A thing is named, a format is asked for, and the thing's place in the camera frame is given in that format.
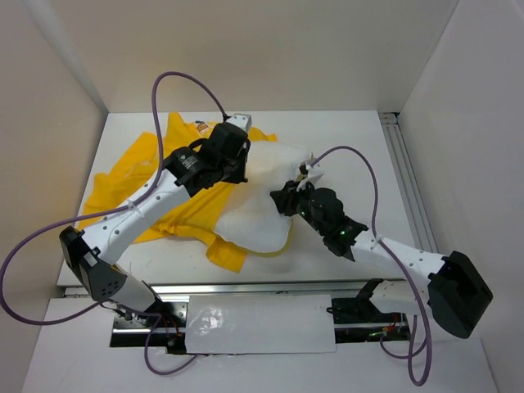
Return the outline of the white pillow with yellow edge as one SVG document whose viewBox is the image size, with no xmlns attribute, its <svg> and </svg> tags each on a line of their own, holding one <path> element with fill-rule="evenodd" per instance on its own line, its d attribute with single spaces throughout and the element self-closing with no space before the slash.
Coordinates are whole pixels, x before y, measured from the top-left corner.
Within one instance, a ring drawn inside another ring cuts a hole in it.
<svg viewBox="0 0 524 393">
<path fill-rule="evenodd" d="M 253 142 L 247 156 L 247 181 L 233 187 L 214 232 L 254 255 L 281 254 L 289 238 L 292 218 L 278 213 L 270 193 L 281 190 L 290 180 L 295 181 L 300 165 L 312 156 L 302 146 Z"/>
</svg>

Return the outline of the yellow pillowcase with white print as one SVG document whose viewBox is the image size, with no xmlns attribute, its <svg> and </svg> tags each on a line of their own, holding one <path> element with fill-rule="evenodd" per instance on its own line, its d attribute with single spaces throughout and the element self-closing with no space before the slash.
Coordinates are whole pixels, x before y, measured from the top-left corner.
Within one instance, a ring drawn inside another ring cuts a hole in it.
<svg viewBox="0 0 524 393">
<path fill-rule="evenodd" d="M 83 240 L 108 264 L 115 263 L 133 243 L 164 237 L 189 237 L 206 245 L 207 259 L 222 269 L 239 272 L 247 253 L 214 232 L 234 185 L 217 183 L 188 192 L 178 176 L 158 169 L 157 138 L 140 137 L 107 174 L 97 174 L 84 205 L 89 214 L 119 207 L 105 219 L 79 225 Z"/>
</svg>

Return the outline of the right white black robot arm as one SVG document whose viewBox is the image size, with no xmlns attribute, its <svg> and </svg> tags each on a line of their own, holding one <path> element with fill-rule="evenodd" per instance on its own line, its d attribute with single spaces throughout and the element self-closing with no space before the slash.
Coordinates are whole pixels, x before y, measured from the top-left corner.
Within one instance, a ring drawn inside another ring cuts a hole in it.
<svg viewBox="0 0 524 393">
<path fill-rule="evenodd" d="M 331 253 L 353 262 L 407 272 L 406 285 L 382 278 L 370 280 L 357 302 L 361 318 L 377 320 L 382 314 L 419 314 L 425 310 L 449 334 L 466 339 L 494 296 L 473 262 L 454 251 L 440 255 L 375 235 L 344 212 L 329 188 L 288 181 L 270 193 L 278 212 L 300 216 L 323 239 Z"/>
</svg>

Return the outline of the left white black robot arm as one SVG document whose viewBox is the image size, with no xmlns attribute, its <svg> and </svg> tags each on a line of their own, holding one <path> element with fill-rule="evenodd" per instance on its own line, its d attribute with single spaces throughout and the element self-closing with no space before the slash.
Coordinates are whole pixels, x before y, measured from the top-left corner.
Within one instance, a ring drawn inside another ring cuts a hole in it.
<svg viewBox="0 0 524 393">
<path fill-rule="evenodd" d="M 114 301 L 132 310 L 144 327 L 171 308 L 145 282 L 117 263 L 125 250 L 174 208 L 216 183 L 246 181 L 251 117 L 235 114 L 216 125 L 208 138 L 180 147 L 164 158 L 160 172 L 145 182 L 123 211 L 105 215 L 83 230 L 64 229 L 59 239 L 65 262 L 96 302 Z"/>
</svg>

